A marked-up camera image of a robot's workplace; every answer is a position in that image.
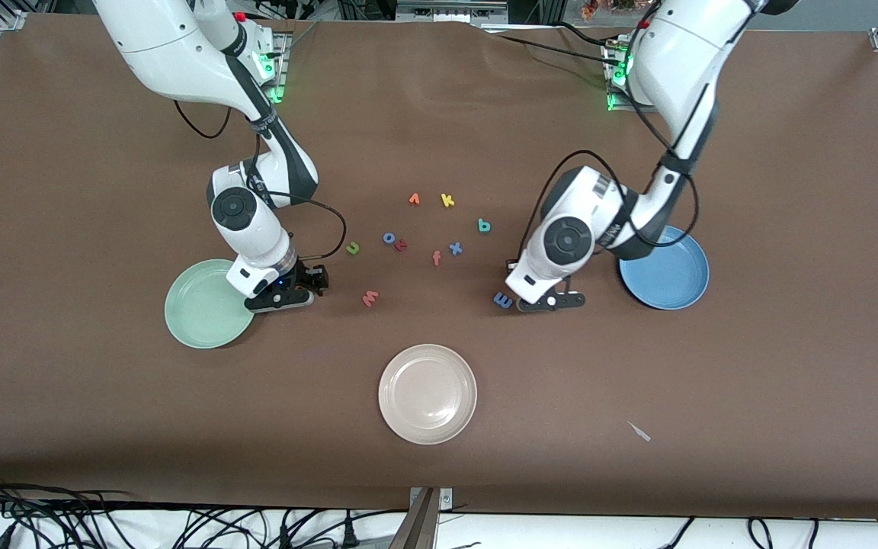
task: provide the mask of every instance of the white paper scrap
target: white paper scrap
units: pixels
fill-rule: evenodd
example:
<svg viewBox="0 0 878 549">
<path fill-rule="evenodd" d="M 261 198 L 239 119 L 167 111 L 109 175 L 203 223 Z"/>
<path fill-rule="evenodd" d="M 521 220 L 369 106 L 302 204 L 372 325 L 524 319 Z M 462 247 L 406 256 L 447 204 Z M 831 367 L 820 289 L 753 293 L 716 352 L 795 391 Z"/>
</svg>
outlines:
<svg viewBox="0 0 878 549">
<path fill-rule="evenodd" d="M 648 441 L 651 441 L 651 440 L 652 440 L 652 437 L 649 437 L 649 435 L 646 435 L 646 432 L 645 432 L 645 431 L 643 431 L 642 429 L 639 429 L 638 427 L 636 427 L 635 424 L 632 423 L 631 421 L 626 421 L 625 423 L 630 424 L 630 425 L 632 426 L 632 429 L 635 430 L 635 434 L 640 435 L 640 437 L 642 437 L 642 440 L 643 440 L 643 441 L 647 441 L 647 442 L 648 442 Z"/>
</svg>

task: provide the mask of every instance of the green plate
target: green plate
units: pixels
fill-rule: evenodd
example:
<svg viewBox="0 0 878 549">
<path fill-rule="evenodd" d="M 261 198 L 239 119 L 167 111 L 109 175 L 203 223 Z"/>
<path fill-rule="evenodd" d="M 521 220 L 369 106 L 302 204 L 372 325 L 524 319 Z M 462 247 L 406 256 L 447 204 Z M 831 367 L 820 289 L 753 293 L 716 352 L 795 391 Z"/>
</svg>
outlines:
<svg viewBox="0 0 878 549">
<path fill-rule="evenodd" d="M 202 261 L 178 275 L 165 298 L 165 323 L 175 339 L 188 347 L 222 347 L 250 326 L 253 313 L 226 280 L 232 262 Z"/>
</svg>

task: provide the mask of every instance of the plate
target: plate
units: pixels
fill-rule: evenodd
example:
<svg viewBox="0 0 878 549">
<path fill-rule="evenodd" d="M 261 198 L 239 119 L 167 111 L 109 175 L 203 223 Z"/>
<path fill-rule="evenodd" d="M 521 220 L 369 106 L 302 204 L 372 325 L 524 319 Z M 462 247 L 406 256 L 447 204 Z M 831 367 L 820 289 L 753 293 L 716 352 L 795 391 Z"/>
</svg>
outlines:
<svg viewBox="0 0 878 549">
<path fill-rule="evenodd" d="M 406 348 L 381 374 L 379 408 L 388 427 L 417 445 L 438 445 L 459 435 L 476 410 L 476 378 L 452 348 Z"/>
<path fill-rule="evenodd" d="M 672 242 L 682 230 L 666 226 L 659 242 Z M 710 262 L 689 234 L 673 246 L 655 248 L 632 261 L 619 260 L 625 287 L 642 303 L 662 310 L 685 309 L 696 303 L 710 284 Z"/>
<path fill-rule="evenodd" d="M 188 347 L 222 347 L 250 326 L 245 297 L 226 280 L 232 262 L 202 261 L 178 275 L 165 298 L 165 323 Z"/>
</svg>

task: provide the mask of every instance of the brown table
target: brown table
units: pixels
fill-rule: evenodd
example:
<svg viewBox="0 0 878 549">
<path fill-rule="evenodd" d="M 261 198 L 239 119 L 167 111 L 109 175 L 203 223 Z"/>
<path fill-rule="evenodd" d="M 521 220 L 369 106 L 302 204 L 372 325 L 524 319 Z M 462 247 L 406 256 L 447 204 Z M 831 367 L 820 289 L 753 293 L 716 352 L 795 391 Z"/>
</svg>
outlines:
<svg viewBox="0 0 878 549">
<path fill-rule="evenodd" d="M 31 15 L 0 43 L 0 477 L 161 501 L 387 508 L 443 484 L 471 510 L 878 517 L 878 53 L 863 34 L 736 48 L 697 170 L 696 306 L 646 309 L 602 256 L 575 278 L 585 308 L 499 309 L 558 159 L 593 147 L 641 190 L 659 158 L 606 111 L 599 69 L 463 24 L 322 24 L 280 111 L 361 252 L 327 262 L 312 307 L 195 351 L 168 334 L 165 293 L 232 256 L 203 190 L 252 135 L 238 118 L 192 133 L 97 18 Z M 337 239 L 326 212 L 279 215 L 303 253 Z M 384 365 L 422 342 L 479 386 L 469 427 L 434 448 L 377 411 Z"/>
</svg>

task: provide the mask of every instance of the white robot link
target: white robot link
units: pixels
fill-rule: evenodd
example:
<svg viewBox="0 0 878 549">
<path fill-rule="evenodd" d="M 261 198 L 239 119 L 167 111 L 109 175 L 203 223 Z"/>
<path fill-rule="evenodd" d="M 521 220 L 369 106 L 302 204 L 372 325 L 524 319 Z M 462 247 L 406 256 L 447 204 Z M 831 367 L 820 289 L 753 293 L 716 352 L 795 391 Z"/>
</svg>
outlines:
<svg viewBox="0 0 878 549">
<path fill-rule="evenodd" d="M 669 127 L 668 150 L 644 194 L 587 166 L 558 177 L 541 223 L 506 284 L 520 310 L 581 306 L 578 292 L 554 291 L 588 263 L 595 244 L 624 260 L 647 256 L 693 173 L 717 116 L 717 77 L 754 15 L 779 14 L 797 0 L 662 0 L 628 39 L 624 94 L 654 108 Z"/>
<path fill-rule="evenodd" d="M 317 170 L 262 91 L 278 77 L 273 34 L 237 21 L 226 0 L 94 0 L 133 74 L 177 101 L 242 112 L 268 152 L 224 166 L 207 188 L 216 228 L 236 252 L 226 274 L 255 313 L 300 307 L 328 286 L 323 265 L 307 268 L 271 208 L 306 201 Z"/>
</svg>

